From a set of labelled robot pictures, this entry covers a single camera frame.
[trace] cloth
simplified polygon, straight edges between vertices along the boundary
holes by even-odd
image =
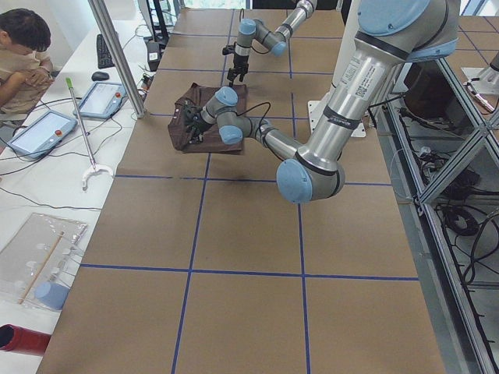
[[[33,70],[40,66],[40,62],[48,58],[47,52],[36,52],[23,56],[12,53],[0,44],[0,85],[2,85],[13,72],[19,70]],[[15,97],[2,107],[5,113],[28,113],[41,99],[50,83],[32,87],[23,84]]]
[[[193,131],[186,131],[184,104],[190,103],[203,107],[219,89],[220,87],[204,87],[193,83],[189,90],[175,102],[175,109],[178,109],[175,113],[179,113],[179,115],[176,115],[168,124],[168,132],[176,150],[181,150],[184,153],[223,153],[242,150],[242,142],[232,145],[224,144],[216,125],[211,126],[204,133],[203,142],[190,143]],[[242,113],[246,110],[248,90],[245,84],[234,85],[233,89],[239,97],[236,106],[237,112]]]

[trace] wooden stick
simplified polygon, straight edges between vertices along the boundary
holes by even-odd
[[[52,245],[52,247],[50,248],[50,251],[48,251],[48,254],[45,257],[44,262],[41,263],[41,265],[38,268],[37,272],[33,275],[33,279],[31,280],[30,284],[28,285],[28,287],[26,287],[26,290],[24,290],[23,295],[19,298],[19,301],[17,302],[18,304],[23,304],[24,303],[24,299],[30,293],[30,290],[31,290],[31,288],[34,285],[34,282],[37,281],[38,277],[40,276],[41,271],[44,269],[45,265],[47,265],[48,260],[52,256],[52,253],[54,253],[55,248],[57,248],[57,245],[59,244],[59,242],[61,241],[61,239],[62,239],[63,236],[64,236],[64,231],[59,232],[59,236],[57,237],[57,239],[55,239],[55,242]]]

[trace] blue cap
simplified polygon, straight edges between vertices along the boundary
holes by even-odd
[[[275,56],[280,56],[286,50],[288,45],[284,41],[280,41],[274,47],[272,47],[271,52]]]
[[[308,203],[312,199],[312,180],[305,167],[297,160],[283,161],[277,173],[281,195],[292,203]]]
[[[61,310],[69,288],[54,282],[44,282],[34,290],[34,296],[49,308]]]
[[[457,45],[458,39],[454,39],[453,41],[439,44],[434,47],[414,51],[408,56],[407,62],[430,61],[449,56],[455,51]]]
[[[234,107],[238,100],[237,93],[231,87],[222,87],[215,92],[215,97],[223,105],[227,105],[228,107]]]
[[[371,0],[360,2],[359,26],[373,37],[393,35],[412,25],[431,0]]]
[[[239,127],[226,125],[221,127],[218,130],[218,133],[220,134],[221,141],[224,142],[224,144],[236,144],[242,140],[242,131]]]
[[[241,19],[241,23],[239,24],[239,32],[243,35],[251,35],[255,31],[257,31],[257,24],[255,21],[249,18]]]

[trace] table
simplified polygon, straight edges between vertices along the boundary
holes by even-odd
[[[373,130],[344,149],[338,196],[298,206],[254,141],[173,150],[173,103],[191,82],[226,84],[238,17],[179,15],[38,374],[444,373]],[[273,28],[286,11],[246,17]],[[252,54],[248,107],[269,100],[304,142],[342,34],[338,12],[316,12],[283,58]]]
[[[139,28],[140,21],[116,21],[115,28],[119,33],[122,46],[126,44],[124,52],[129,62],[133,76],[139,82],[143,68],[147,64],[147,51],[142,37],[137,36],[144,32],[145,28]],[[71,78],[75,93],[82,97],[88,90],[92,81],[90,76],[97,70],[97,57],[95,53],[95,37],[98,30],[92,30],[82,41],[81,45],[75,50],[73,56],[68,60],[57,79],[52,84],[47,93],[42,97],[42,101],[50,103],[51,101],[69,97],[69,91],[65,83],[65,78]],[[119,76],[116,68],[106,69],[110,74],[110,82],[119,82]],[[71,100],[48,104],[53,110],[71,115],[73,112],[73,103]],[[45,113],[46,107],[41,106],[30,114],[26,124]],[[135,125],[135,115],[129,102],[126,102],[120,111],[114,116],[113,121],[108,121],[102,126],[100,122],[86,121],[87,130],[90,131],[90,144],[94,151],[103,139],[111,136],[119,126],[121,131],[107,140],[96,154],[97,162],[106,164],[112,168],[122,158],[126,144]],[[86,148],[77,129],[51,154],[58,155],[67,152],[79,152],[86,154]],[[0,155],[0,174],[14,171],[25,167],[26,162],[12,159],[14,153],[7,149]],[[16,192],[39,203],[51,204],[53,206],[92,206],[102,208],[106,195],[112,184],[112,178],[108,175],[92,176],[88,180],[88,190],[82,191],[82,175],[90,166],[88,157],[81,157],[69,154],[63,157],[46,157],[34,166],[2,177],[0,187]],[[33,212],[46,213],[57,217],[69,218],[82,221],[88,224],[87,233],[80,242],[80,247],[85,249],[87,243],[95,228],[100,211],[91,210],[56,210],[47,207],[35,206],[25,199],[9,195],[0,191],[0,226],[2,234],[0,235],[0,248],[4,248],[13,235],[19,230],[19,227]],[[25,326],[33,330],[40,330],[51,333],[58,320],[58,313],[47,312],[40,309],[28,309],[18,305],[12,305],[8,302],[0,301],[0,323],[12,323],[19,326]],[[41,358],[35,356],[16,355],[10,352],[0,352],[0,373],[19,373],[31,374],[37,370]]]

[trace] sticker label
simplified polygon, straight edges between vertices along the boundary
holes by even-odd
[[[327,121],[350,130],[355,130],[360,123],[360,120],[348,119],[338,114],[332,115]]]
[[[346,68],[345,74],[342,77],[342,83],[348,85],[354,76],[356,76],[357,70],[360,67],[360,60],[358,58],[352,57],[349,66]]]
[[[349,87],[349,94],[358,97],[361,100],[369,100],[374,88],[380,82],[384,75],[384,68],[381,66],[370,65],[366,69],[366,74],[360,80],[360,84]]]

